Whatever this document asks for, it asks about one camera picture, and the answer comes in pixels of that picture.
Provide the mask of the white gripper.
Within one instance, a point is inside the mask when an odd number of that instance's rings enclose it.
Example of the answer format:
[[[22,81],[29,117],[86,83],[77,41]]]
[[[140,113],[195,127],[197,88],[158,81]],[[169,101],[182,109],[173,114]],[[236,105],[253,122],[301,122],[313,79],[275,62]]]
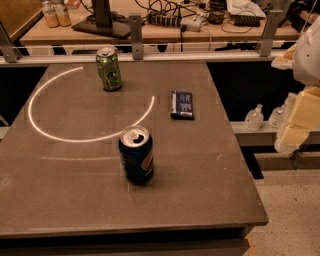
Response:
[[[298,95],[289,93],[283,104],[274,148],[279,153],[292,153],[308,138],[308,131],[319,124],[320,88],[307,86]]]

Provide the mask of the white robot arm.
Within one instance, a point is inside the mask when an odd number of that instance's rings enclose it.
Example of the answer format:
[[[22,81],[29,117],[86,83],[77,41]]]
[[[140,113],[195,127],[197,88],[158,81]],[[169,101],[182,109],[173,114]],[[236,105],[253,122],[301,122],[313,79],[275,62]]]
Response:
[[[292,69],[296,81],[305,85],[298,94],[289,93],[283,104],[280,127],[274,147],[279,153],[292,153],[320,124],[320,31],[303,32],[297,43],[276,57],[271,66]]]

